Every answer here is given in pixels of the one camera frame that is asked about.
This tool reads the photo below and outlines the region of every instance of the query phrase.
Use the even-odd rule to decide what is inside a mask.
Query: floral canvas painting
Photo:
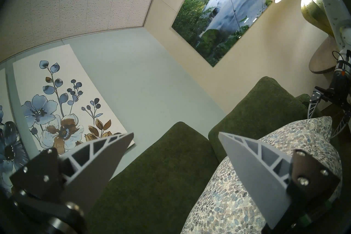
[[[70,45],[25,57],[13,68],[38,150],[55,147],[63,154],[83,142],[126,133]]]
[[[13,187],[10,176],[28,162],[28,154],[13,121],[5,69],[0,70],[0,88],[0,189],[10,197]]]
[[[215,66],[271,0],[185,0],[172,28]]]

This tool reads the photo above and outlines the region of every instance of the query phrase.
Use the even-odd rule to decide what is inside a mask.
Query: bolt head
[[[324,176],[328,176],[329,173],[327,170],[320,170],[321,174],[324,175]]]
[[[302,152],[302,151],[297,151],[296,152],[298,155],[300,155],[300,156],[305,156],[306,154],[304,153],[304,152]]]
[[[302,176],[299,177],[297,181],[300,182],[302,186],[307,186],[310,183],[307,178],[304,178]]]

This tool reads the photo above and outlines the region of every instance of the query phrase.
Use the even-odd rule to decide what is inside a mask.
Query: pillow
[[[260,140],[290,156],[294,149],[303,149],[342,178],[339,154],[329,143],[331,123],[331,117],[296,121]],[[341,184],[342,182],[339,183],[330,201],[340,196]],[[264,225],[265,219],[235,174],[229,158],[226,157],[217,167],[191,210],[182,234],[259,234]]]

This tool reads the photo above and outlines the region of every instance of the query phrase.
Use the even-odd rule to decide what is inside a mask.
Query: green couch cushion
[[[307,109],[270,77],[261,78],[237,106],[209,132],[218,161],[227,153],[218,139],[219,132],[258,140],[278,128],[307,118]]]
[[[176,123],[108,183],[89,232],[179,234],[218,164],[208,139]]]

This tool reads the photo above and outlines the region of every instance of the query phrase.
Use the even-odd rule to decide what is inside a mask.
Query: drop ceiling
[[[151,0],[7,0],[0,11],[1,59],[85,33],[142,26]]]

